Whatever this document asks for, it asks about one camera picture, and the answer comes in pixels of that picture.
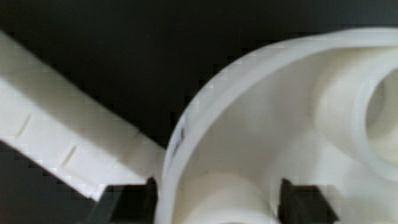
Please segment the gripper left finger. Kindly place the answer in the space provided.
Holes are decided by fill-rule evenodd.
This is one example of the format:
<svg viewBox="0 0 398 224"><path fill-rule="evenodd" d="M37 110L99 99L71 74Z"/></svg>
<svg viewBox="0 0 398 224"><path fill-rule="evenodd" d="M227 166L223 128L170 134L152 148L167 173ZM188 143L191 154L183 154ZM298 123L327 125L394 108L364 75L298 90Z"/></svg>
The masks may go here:
<svg viewBox="0 0 398 224"><path fill-rule="evenodd" d="M154 224L158 185L110 185L87 216L87 224Z"/></svg>

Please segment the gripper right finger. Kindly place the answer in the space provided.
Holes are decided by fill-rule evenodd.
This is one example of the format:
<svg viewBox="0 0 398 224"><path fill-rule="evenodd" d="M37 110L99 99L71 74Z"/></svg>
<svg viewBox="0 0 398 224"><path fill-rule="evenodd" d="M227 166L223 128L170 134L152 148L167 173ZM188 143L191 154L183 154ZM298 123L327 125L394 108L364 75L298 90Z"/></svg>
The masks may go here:
<svg viewBox="0 0 398 224"><path fill-rule="evenodd" d="M339 217L316 185L280 181L277 218L280 224L334 224Z"/></svg>

